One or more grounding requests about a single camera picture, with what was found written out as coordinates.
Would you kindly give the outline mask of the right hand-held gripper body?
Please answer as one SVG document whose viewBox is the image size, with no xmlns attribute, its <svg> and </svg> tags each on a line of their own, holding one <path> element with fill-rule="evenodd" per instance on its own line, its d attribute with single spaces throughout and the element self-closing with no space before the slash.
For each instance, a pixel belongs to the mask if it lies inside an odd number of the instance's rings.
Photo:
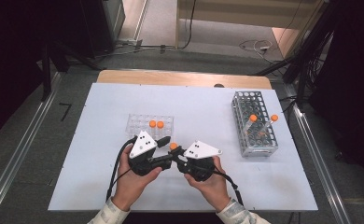
<svg viewBox="0 0 364 224">
<path fill-rule="evenodd" d="M 187 149 L 183 149 L 182 156 L 186 159 L 179 159 L 177 168 L 181 173 L 192 176 L 195 181 L 203 182 L 215 171 L 213 157 L 221 154 L 221 149 L 195 141 Z"/>
</svg>

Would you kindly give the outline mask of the clear acrylic tube rack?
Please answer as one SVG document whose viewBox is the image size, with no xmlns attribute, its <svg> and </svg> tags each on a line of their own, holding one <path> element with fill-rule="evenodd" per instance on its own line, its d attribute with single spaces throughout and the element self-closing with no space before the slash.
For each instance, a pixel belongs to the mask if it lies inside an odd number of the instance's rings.
<svg viewBox="0 0 364 224">
<path fill-rule="evenodd" d="M 159 140 L 157 136 L 157 127 L 156 127 L 156 135 L 152 136 L 149 122 L 151 120 L 162 120 L 164 122 L 163 128 L 163 137 L 170 136 L 171 138 L 174 135 L 174 117 L 173 116 L 165 116 L 165 115 L 145 115 L 145 114 L 130 114 L 127 120 L 127 125 L 125 132 L 129 138 L 133 138 L 134 136 L 139 136 L 140 132 L 147 132 L 154 140 Z"/>
</svg>

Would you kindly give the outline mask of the wooden table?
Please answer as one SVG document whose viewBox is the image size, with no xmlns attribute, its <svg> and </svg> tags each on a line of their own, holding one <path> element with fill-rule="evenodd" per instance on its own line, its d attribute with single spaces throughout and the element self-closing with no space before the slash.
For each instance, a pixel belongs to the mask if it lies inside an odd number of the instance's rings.
<svg viewBox="0 0 364 224">
<path fill-rule="evenodd" d="M 264 90 L 272 88 L 270 80 L 266 77 L 155 70 L 104 70 L 99 73 L 97 81 L 99 83 Z"/>
</svg>

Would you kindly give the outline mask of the person's right hand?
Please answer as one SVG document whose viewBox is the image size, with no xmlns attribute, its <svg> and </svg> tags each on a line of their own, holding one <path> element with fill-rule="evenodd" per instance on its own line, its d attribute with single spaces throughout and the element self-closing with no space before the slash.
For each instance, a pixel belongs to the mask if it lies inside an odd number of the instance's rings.
<svg viewBox="0 0 364 224">
<path fill-rule="evenodd" d="M 226 179 L 221 175 L 212 175 L 204 182 L 197 182 L 189 174 L 184 174 L 184 177 L 204 196 L 217 213 L 221 212 L 231 200 L 227 191 Z"/>
</svg>

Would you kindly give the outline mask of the aluminium floor rail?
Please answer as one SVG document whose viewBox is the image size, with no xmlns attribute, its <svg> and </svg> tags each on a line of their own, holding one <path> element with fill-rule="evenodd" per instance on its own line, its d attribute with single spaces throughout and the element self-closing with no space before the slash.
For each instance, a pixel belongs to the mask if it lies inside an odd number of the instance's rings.
<svg viewBox="0 0 364 224">
<path fill-rule="evenodd" d="M 34 141 L 45 116 L 48 114 L 51 104 L 59 89 L 60 83 L 63 80 L 62 75 L 63 73 L 61 72 L 56 72 L 54 74 L 50 82 L 52 90 L 50 91 L 49 96 L 39 104 L 33 118 L 24 132 L 24 135 L 22 136 L 10 160 L 8 161 L 6 168 L 0 175 L 0 205 L 7 195 L 7 192 L 21 167 L 21 164 L 24 161 L 24 158 L 28 153 L 32 142 Z"/>
<path fill-rule="evenodd" d="M 329 172 L 329 168 L 322 157 L 305 114 L 301 112 L 297 105 L 292 106 L 292 109 L 337 224 L 353 224 Z"/>
</svg>

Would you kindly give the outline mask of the black tripod stand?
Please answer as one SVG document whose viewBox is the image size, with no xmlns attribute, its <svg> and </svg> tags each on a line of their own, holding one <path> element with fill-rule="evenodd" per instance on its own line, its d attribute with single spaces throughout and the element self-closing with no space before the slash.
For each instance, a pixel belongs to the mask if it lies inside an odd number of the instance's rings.
<svg viewBox="0 0 364 224">
<path fill-rule="evenodd" d="M 42 57 L 42 74 L 43 74 L 43 94 L 42 102 L 45 102 L 52 91 L 50 80 L 50 63 L 54 63 L 58 71 L 67 72 L 69 69 L 69 63 L 65 58 L 65 55 L 71 55 L 79 62 L 87 65 L 89 68 L 102 71 L 102 68 L 79 54 L 72 48 L 66 46 L 59 41 L 47 41 L 42 45 L 41 57 Z"/>
</svg>

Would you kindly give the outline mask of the beige wooden furniture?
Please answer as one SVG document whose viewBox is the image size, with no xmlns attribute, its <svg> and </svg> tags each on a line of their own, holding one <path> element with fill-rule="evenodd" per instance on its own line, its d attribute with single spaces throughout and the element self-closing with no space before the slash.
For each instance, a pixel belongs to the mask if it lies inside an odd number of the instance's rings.
<svg viewBox="0 0 364 224">
<path fill-rule="evenodd" d="M 199 21 L 271 27 L 282 55 L 289 57 L 327 6 L 328 0 L 177 0 L 175 42 L 179 20 L 193 16 Z"/>
</svg>

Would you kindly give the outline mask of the dark cabinet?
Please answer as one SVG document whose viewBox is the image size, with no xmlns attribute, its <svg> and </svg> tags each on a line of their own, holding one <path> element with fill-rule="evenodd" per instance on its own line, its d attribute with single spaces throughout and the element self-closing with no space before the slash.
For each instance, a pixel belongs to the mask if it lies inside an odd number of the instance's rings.
<svg viewBox="0 0 364 224">
<path fill-rule="evenodd" d="M 92 57 L 113 51 L 126 18 L 122 0 L 80 0 L 80 3 Z"/>
</svg>

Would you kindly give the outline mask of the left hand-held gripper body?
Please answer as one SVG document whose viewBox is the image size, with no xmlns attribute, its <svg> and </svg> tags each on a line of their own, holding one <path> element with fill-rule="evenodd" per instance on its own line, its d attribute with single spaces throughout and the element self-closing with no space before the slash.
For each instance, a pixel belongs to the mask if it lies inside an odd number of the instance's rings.
<svg viewBox="0 0 364 224">
<path fill-rule="evenodd" d="M 144 176 L 157 167 L 162 168 L 162 170 L 171 167 L 171 161 L 165 161 L 164 156 L 153 157 L 156 148 L 157 140 L 154 140 L 147 132 L 140 132 L 133 143 L 133 149 L 128 159 L 128 163 L 135 174 Z"/>
</svg>

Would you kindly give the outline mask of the metal wire tube rack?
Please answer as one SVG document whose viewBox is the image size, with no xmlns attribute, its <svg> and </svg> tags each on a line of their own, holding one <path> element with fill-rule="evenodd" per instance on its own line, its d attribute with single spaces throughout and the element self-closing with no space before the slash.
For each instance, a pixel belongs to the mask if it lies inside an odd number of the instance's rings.
<svg viewBox="0 0 364 224">
<path fill-rule="evenodd" d="M 259 131 L 270 119 L 261 91 L 237 91 L 231 101 L 231 109 L 236 123 L 237 136 L 243 157 L 270 157 L 278 149 L 273 124 L 265 134 Z M 258 119 L 249 130 L 245 131 L 245 123 L 250 115 Z"/>
</svg>

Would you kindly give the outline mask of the dark curtain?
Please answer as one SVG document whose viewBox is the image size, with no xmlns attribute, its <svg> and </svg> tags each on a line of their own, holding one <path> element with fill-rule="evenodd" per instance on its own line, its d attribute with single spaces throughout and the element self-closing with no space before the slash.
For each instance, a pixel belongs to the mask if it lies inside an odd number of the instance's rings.
<svg viewBox="0 0 364 224">
<path fill-rule="evenodd" d="M 340 135 L 342 154 L 364 168 L 364 0 L 338 0 L 328 56 L 309 98 Z"/>
<path fill-rule="evenodd" d="M 72 0 L 0 0 L 0 130 L 46 81 L 38 61 L 50 58 L 65 71 L 56 26 Z"/>
</svg>

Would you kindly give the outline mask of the person's left hand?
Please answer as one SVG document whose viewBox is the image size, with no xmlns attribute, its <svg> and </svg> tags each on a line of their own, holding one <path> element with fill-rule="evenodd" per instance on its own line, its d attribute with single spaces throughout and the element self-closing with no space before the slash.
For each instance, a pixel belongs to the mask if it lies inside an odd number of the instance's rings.
<svg viewBox="0 0 364 224">
<path fill-rule="evenodd" d="M 162 171 L 157 167 L 144 176 L 135 174 L 128 163 L 129 154 L 133 148 L 132 144 L 123 149 L 120 156 L 116 191 L 112 197 L 112 203 L 122 211 L 129 211 L 131 206 L 141 196 L 145 187 L 154 181 Z"/>
</svg>

